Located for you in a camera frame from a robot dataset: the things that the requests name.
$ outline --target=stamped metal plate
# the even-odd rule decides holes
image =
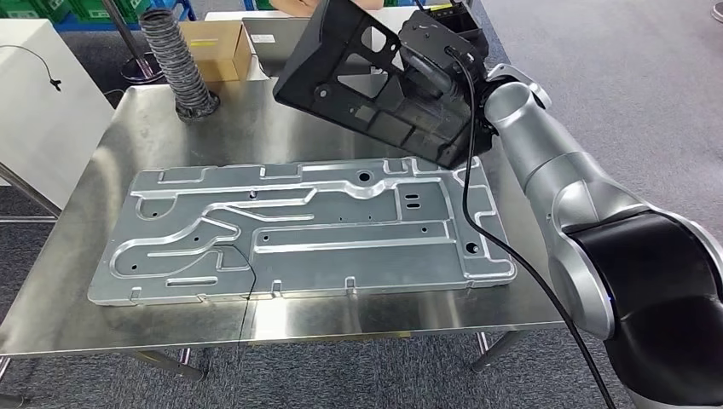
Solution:
[[[464,172],[419,158],[143,171],[88,298],[123,306],[509,283],[507,255],[462,216]],[[504,238],[478,159],[469,200]]]

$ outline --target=power cord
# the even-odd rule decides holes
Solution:
[[[417,8],[418,8],[418,9],[420,9],[420,10],[422,10],[422,11],[426,11],[426,10],[425,10],[425,6],[422,5],[422,2],[421,2],[420,0],[414,0],[414,4],[417,5]]]
[[[603,378],[600,376],[600,372],[598,371],[598,367],[595,365],[595,361],[593,360],[593,357],[590,355],[590,351],[587,350],[587,345],[585,345],[585,342],[582,340],[582,337],[580,336],[580,332],[578,332],[577,327],[575,327],[575,322],[573,322],[570,315],[567,313],[567,311],[564,309],[563,304],[560,302],[558,297],[555,295],[555,293],[552,291],[552,288],[547,284],[545,279],[542,278],[540,273],[535,270],[532,265],[522,257],[515,249],[513,249],[510,245],[505,243],[504,241],[498,239],[495,237],[492,233],[488,232],[481,226],[479,226],[474,219],[470,216],[470,210],[467,205],[467,197],[469,195],[470,190],[470,172],[471,172],[471,163],[472,158],[474,157],[474,145],[475,145],[475,112],[477,110],[477,101],[475,101],[475,90],[474,90],[474,81],[472,80],[472,75],[470,74],[469,70],[467,69],[465,62],[462,60],[462,55],[460,55],[459,51],[456,49],[453,49],[451,47],[447,47],[445,49],[445,52],[454,58],[457,61],[457,64],[460,66],[460,69],[465,74],[465,79],[467,81],[467,84],[470,87],[470,148],[469,153],[467,155],[467,165],[466,165],[466,172],[465,172],[465,186],[462,190],[462,213],[465,215],[465,220],[470,224],[470,226],[478,233],[480,233],[485,239],[491,241],[498,247],[500,247],[502,250],[504,250],[507,254],[509,254],[516,262],[520,263],[524,269],[526,269],[529,274],[532,276],[533,279],[537,282],[537,284],[542,288],[542,290],[545,292],[545,295],[547,298],[550,299],[552,302],[552,305],[555,307],[555,309],[558,310],[558,313],[563,318],[563,321],[565,325],[567,326],[568,330],[570,330],[570,334],[575,339],[575,343],[577,344],[577,348],[580,349],[580,352],[582,352],[582,358],[585,359],[585,363],[587,363],[587,367],[590,368],[590,372],[593,374],[593,378],[595,379],[595,383],[598,385],[598,389],[600,389],[600,394],[603,396],[603,400],[605,401],[605,404],[609,409],[615,409],[615,402],[613,402],[612,397],[610,397],[610,392],[608,392],[607,387],[605,386],[605,382],[603,381]]]
[[[27,48],[23,47],[22,45],[14,45],[14,44],[2,44],[2,45],[0,45],[0,49],[4,49],[4,48],[9,48],[9,49],[24,49],[24,50],[27,51],[28,53],[30,53],[30,54],[32,54],[32,55],[35,55],[35,56],[40,60],[40,62],[42,62],[43,65],[45,66],[45,71],[48,72],[48,78],[50,78],[50,85],[54,86],[55,89],[56,89],[58,92],[61,92],[61,84],[62,84],[62,81],[61,81],[60,79],[54,79],[54,78],[53,78],[53,76],[50,74],[50,68],[48,67],[48,63],[45,62],[45,59],[44,59],[43,57],[41,57],[40,55],[38,55],[38,53],[36,53],[35,51],[33,51],[33,50],[31,50],[31,49],[27,49]]]

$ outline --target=gray carpet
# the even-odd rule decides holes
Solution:
[[[723,173],[723,143],[712,137],[723,117],[702,109],[723,93],[723,84],[711,81],[723,72],[723,25],[710,19],[712,3],[483,2],[475,11],[494,60],[509,54],[545,84],[553,112],[613,176],[721,236],[723,178],[705,185],[701,177]],[[194,4],[199,16],[237,9],[232,0]],[[100,88],[125,87],[118,67],[128,54],[117,34],[63,38]],[[581,51],[590,43],[599,49]],[[549,66],[530,57],[540,48],[551,56]],[[585,86],[566,86],[571,78]],[[39,210],[0,188],[0,214],[10,212]],[[0,227],[2,314],[48,232],[48,225]],[[601,344],[588,338],[588,345],[618,406],[632,407]],[[532,331],[480,375],[468,368],[476,355],[476,340],[466,334],[199,349],[193,363],[209,370],[201,383],[118,354],[14,360],[0,392],[31,396],[30,407],[48,408],[603,407],[564,330]]]

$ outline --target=white paper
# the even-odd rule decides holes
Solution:
[[[251,41],[253,43],[276,43],[273,34],[252,34]]]

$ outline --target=round hole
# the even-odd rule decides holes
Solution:
[[[475,243],[467,243],[465,249],[467,249],[468,253],[477,254],[477,252],[479,251],[479,246]]]

